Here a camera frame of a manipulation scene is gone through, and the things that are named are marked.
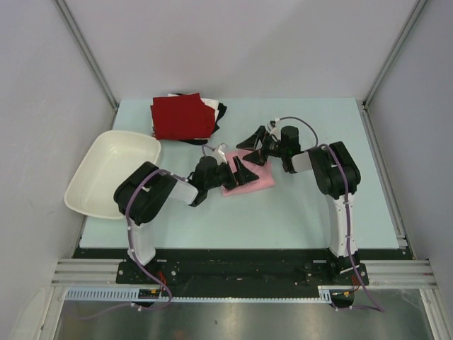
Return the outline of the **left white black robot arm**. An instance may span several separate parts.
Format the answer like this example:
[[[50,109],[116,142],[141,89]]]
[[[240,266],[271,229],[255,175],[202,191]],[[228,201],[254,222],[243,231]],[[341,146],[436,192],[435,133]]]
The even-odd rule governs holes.
[[[148,283],[156,275],[151,262],[156,250],[142,225],[151,222],[167,200],[197,207],[213,188],[230,191],[259,179],[238,156],[233,157],[233,164],[230,167],[227,161],[204,156],[191,175],[183,178],[146,161],[116,189],[113,199],[126,218],[128,254],[135,261],[131,273],[139,282]]]

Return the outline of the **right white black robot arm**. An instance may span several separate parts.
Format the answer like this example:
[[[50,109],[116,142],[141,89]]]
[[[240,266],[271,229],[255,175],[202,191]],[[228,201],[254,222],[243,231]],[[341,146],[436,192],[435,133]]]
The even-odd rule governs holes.
[[[243,159],[258,166],[264,166],[269,157],[275,157],[282,161],[283,170],[289,174],[313,172],[318,189],[328,199],[331,219],[326,275],[332,283],[346,282],[360,263],[353,235],[352,203],[361,173],[344,142],[303,150],[297,127],[278,128],[272,121],[270,127],[261,125],[236,148],[248,151]]]

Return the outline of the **white plastic bin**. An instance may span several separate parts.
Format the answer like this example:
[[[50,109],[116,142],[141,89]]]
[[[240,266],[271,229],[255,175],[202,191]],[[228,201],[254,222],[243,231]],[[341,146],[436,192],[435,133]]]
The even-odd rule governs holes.
[[[102,133],[70,181],[64,203],[89,217],[121,219],[114,192],[144,162],[157,164],[160,153],[161,143],[152,136],[121,130]]]

